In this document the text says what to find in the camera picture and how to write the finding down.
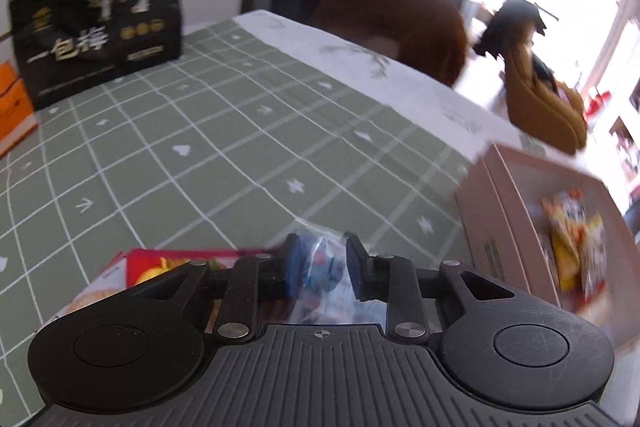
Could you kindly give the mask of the blue white candy bag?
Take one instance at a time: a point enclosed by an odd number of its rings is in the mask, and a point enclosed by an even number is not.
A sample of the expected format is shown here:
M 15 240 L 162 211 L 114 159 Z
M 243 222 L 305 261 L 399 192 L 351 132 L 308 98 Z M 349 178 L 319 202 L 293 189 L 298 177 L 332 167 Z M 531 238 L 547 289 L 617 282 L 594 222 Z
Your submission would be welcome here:
M 277 324 L 384 324 L 386 304 L 359 301 L 347 269 L 343 234 L 297 220 L 290 232 L 298 237 L 283 300 L 260 305 L 260 321 Z

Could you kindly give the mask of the black garment on chair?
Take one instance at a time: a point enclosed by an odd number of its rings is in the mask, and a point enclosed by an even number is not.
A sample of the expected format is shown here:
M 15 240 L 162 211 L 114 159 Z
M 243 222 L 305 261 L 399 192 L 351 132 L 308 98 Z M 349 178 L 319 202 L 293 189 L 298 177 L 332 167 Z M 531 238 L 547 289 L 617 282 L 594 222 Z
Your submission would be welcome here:
M 495 12 L 480 40 L 473 46 L 479 56 L 504 56 L 512 43 L 522 43 L 532 38 L 534 32 L 546 34 L 547 25 L 542 20 L 538 6 L 526 0 L 506 0 Z

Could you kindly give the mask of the yellow chips packet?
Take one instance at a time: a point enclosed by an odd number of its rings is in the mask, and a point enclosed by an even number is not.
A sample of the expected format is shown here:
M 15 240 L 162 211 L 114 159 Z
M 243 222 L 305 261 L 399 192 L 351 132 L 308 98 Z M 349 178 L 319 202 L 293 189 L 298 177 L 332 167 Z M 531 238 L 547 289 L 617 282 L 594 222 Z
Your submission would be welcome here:
M 543 198 L 540 203 L 549 223 L 560 291 L 574 294 L 579 306 L 585 306 L 606 288 L 608 256 L 602 217 L 598 212 L 587 215 L 580 186 Z

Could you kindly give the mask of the bread snack packet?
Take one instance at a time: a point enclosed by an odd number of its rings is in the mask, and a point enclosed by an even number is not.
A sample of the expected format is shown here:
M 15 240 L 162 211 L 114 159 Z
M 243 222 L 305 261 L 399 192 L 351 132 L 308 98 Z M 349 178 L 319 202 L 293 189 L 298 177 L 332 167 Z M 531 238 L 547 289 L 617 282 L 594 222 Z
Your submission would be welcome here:
M 54 314 L 50 322 L 126 289 L 126 270 L 127 255 L 119 253 L 83 291 Z

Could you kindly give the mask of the brown round chair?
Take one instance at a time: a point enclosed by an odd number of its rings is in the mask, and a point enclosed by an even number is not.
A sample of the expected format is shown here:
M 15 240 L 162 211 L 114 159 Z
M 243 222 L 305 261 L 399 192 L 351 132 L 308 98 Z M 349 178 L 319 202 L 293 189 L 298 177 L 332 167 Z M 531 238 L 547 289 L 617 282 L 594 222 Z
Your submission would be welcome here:
M 395 60 L 447 87 L 466 62 L 468 36 L 454 0 L 322 0 L 311 23 L 360 46 L 395 43 Z

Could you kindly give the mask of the orange gift box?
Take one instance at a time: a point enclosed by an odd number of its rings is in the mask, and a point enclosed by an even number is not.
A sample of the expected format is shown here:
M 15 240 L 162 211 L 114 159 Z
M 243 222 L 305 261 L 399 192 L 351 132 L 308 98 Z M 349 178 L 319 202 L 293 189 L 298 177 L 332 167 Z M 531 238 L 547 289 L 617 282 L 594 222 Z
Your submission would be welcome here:
M 10 62 L 0 66 L 0 157 L 38 127 L 23 79 Z

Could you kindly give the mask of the green checked tablecloth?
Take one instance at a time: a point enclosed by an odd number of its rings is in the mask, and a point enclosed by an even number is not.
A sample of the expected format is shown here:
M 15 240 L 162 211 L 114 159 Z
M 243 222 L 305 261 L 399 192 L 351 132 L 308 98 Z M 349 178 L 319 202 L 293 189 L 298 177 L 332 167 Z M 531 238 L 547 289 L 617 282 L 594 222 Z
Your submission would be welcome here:
M 454 191 L 484 108 L 380 54 L 264 12 L 173 63 L 43 110 L 1 163 L 1 421 L 40 409 L 39 327 L 136 247 L 276 243 L 303 219 L 419 265 L 466 251 Z

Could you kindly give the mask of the pink storage box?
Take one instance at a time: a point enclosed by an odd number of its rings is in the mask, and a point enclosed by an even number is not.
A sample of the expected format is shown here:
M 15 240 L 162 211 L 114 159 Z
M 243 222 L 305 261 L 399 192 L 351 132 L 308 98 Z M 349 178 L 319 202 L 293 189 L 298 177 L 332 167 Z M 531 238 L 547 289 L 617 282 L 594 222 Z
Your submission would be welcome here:
M 560 294 L 539 240 L 549 231 L 540 200 L 576 186 L 587 215 L 602 217 L 608 255 L 608 295 L 582 309 Z M 456 199 L 476 269 L 593 321 L 616 348 L 639 340 L 639 249 L 602 181 L 494 143 L 469 169 Z

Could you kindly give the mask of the mustard lounge chair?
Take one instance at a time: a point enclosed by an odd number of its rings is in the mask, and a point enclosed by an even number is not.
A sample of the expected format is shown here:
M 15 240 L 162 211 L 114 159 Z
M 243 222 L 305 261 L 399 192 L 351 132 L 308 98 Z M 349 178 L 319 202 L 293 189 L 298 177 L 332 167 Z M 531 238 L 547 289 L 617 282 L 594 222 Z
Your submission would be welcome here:
M 557 150 L 575 155 L 587 145 L 582 97 L 557 81 L 558 94 L 538 79 L 527 44 L 506 50 L 506 109 L 511 124 Z

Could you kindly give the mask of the red snack packet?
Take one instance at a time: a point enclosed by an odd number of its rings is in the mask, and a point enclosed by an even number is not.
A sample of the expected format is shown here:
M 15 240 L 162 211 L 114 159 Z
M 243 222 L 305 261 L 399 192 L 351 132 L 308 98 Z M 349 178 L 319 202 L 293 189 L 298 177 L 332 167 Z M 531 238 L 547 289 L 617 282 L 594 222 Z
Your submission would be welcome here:
M 159 251 L 137 248 L 124 256 L 126 259 L 126 288 L 142 284 L 153 277 L 186 265 L 191 261 L 204 261 L 210 272 L 231 270 L 244 257 L 265 254 L 262 249 L 217 249 L 216 251 Z

